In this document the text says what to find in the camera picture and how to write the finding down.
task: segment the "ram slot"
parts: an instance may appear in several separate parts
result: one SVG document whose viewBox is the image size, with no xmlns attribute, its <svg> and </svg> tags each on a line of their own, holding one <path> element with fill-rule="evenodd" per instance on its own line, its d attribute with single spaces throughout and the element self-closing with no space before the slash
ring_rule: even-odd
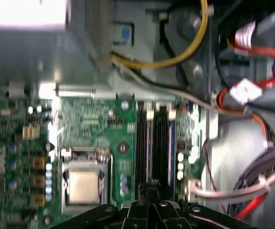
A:
<svg viewBox="0 0 275 229">
<path fill-rule="evenodd" d="M 162 199 L 170 198 L 168 186 L 168 119 L 166 109 L 160 108 L 155 114 L 153 124 L 152 176 L 159 181 L 159 193 Z"/>
<path fill-rule="evenodd" d="M 153 118 L 147 121 L 147 181 L 152 181 Z"/>
<path fill-rule="evenodd" d="M 169 198 L 174 200 L 174 187 L 175 187 L 175 121 L 169 122 L 168 129 L 168 186 Z"/>
<path fill-rule="evenodd" d="M 135 162 L 135 198 L 138 198 L 138 185 L 147 182 L 147 119 L 143 110 L 137 114 Z"/>
</svg>

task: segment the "green circuit board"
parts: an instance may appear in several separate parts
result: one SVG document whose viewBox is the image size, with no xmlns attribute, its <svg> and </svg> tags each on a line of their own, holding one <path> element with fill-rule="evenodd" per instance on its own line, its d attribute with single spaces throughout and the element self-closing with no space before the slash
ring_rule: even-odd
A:
<svg viewBox="0 0 275 229">
<path fill-rule="evenodd" d="M 180 110 L 176 116 L 176 157 L 177 171 L 183 171 L 184 177 L 201 179 L 200 150 L 201 132 L 198 127 L 199 109 Z M 175 192 L 183 198 L 185 187 L 183 180 L 175 180 Z"/>
<path fill-rule="evenodd" d="M 61 212 L 64 148 L 109 149 L 108 203 L 134 199 L 135 113 L 133 100 L 1 97 L 0 229 L 45 229 L 73 216 Z"/>
</svg>

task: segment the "white wire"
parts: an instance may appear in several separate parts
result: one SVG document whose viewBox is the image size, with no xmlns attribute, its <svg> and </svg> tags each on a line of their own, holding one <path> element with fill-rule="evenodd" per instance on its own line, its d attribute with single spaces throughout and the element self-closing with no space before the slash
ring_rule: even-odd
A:
<svg viewBox="0 0 275 229">
<path fill-rule="evenodd" d="M 198 104 L 206 109 L 215 109 L 215 106 L 211 106 L 208 103 L 203 102 L 202 100 L 198 99 L 197 97 L 195 97 L 192 94 L 189 93 L 185 93 L 185 92 L 181 92 L 175 89 L 165 89 L 165 88 L 160 88 L 159 86 L 152 86 L 149 85 L 147 82 L 143 81 L 138 75 L 136 75 L 133 71 L 131 71 L 128 67 L 124 66 L 123 64 L 119 63 L 116 59 L 112 58 L 112 62 L 118 66 L 119 68 L 121 68 L 124 72 L 126 72 L 127 74 L 129 74 L 137 83 L 139 83 L 140 85 L 147 87 L 147 88 L 156 88 L 157 90 L 162 90 L 164 92 L 170 93 L 170 94 L 174 94 L 177 95 L 179 97 L 185 98 L 195 104 Z"/>
<path fill-rule="evenodd" d="M 232 192 L 224 192 L 224 191 L 217 191 L 217 192 L 209 192 L 200 189 L 198 186 L 194 185 L 191 187 L 191 192 L 194 193 L 196 196 L 200 198 L 204 198 L 206 200 L 214 200 L 214 201 L 223 201 L 229 200 L 232 203 L 241 202 L 242 199 L 251 199 L 253 196 L 259 196 L 267 192 L 267 187 L 273 185 L 275 183 L 275 172 L 266 179 L 265 182 L 260 182 L 259 184 L 242 188 L 236 189 Z"/>
</svg>

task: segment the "black ram slot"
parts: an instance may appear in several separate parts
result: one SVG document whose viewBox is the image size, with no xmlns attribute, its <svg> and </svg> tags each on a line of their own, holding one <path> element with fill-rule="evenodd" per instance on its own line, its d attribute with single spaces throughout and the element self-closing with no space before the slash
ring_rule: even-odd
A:
<svg viewBox="0 0 275 229">
<path fill-rule="evenodd" d="M 168 186 L 168 131 L 166 109 L 160 108 L 154 116 L 152 177 L 159 180 L 159 193 L 162 199 L 169 199 L 172 190 Z"/>
<path fill-rule="evenodd" d="M 146 112 L 137 114 L 136 130 L 136 166 L 135 166 L 135 198 L 138 198 L 138 185 L 147 182 L 147 120 Z"/>
</svg>

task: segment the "blue label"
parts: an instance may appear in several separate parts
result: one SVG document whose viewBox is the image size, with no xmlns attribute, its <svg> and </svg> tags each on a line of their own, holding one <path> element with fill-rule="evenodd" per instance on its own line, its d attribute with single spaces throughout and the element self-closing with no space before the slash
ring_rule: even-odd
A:
<svg viewBox="0 0 275 229">
<path fill-rule="evenodd" d="M 122 29 L 122 39 L 123 40 L 129 40 L 131 35 L 131 30 L 129 28 L 123 28 Z"/>
</svg>

